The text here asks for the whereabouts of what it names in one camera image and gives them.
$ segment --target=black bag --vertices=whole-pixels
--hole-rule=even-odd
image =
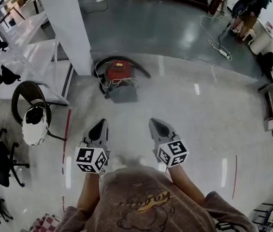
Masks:
[[[265,74],[273,82],[271,75],[273,71],[273,52],[268,52],[264,55],[260,53],[257,57],[257,61],[261,67],[262,76]]]

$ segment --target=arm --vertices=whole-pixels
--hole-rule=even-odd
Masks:
[[[201,191],[193,184],[193,182],[186,175],[182,166],[177,165],[169,168],[169,172],[173,183],[195,203],[202,205],[205,197]]]
[[[92,214],[100,200],[99,175],[86,174],[77,209]]]

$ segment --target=brown t-shirt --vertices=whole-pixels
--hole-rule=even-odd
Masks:
[[[258,231],[216,192],[199,206],[164,173],[149,167],[126,168],[104,177],[101,199],[91,216],[68,207],[56,231],[216,232],[217,221],[237,225],[240,231]]]

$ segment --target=white pillar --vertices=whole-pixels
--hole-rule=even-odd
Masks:
[[[91,75],[90,43],[77,0],[41,0],[56,37],[79,75]]]

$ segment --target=black hose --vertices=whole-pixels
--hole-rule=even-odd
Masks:
[[[110,60],[114,60],[114,59],[118,59],[118,60],[125,60],[125,61],[128,61],[129,63],[131,63],[132,65],[134,65],[134,67],[136,69],[138,69],[139,71],[141,71],[147,78],[151,78],[151,75],[140,65],[138,64],[137,62],[135,62],[134,60],[130,59],[130,58],[127,58],[127,57],[124,57],[124,56],[111,56],[111,57],[108,57],[108,58],[105,58],[103,59],[102,61],[100,61],[97,66],[95,67],[94,71],[93,71],[93,74],[95,77],[98,77],[98,78],[102,78],[104,76],[104,73],[103,74],[100,74],[98,75],[97,74],[97,71],[98,69],[102,66],[102,64],[110,61]]]

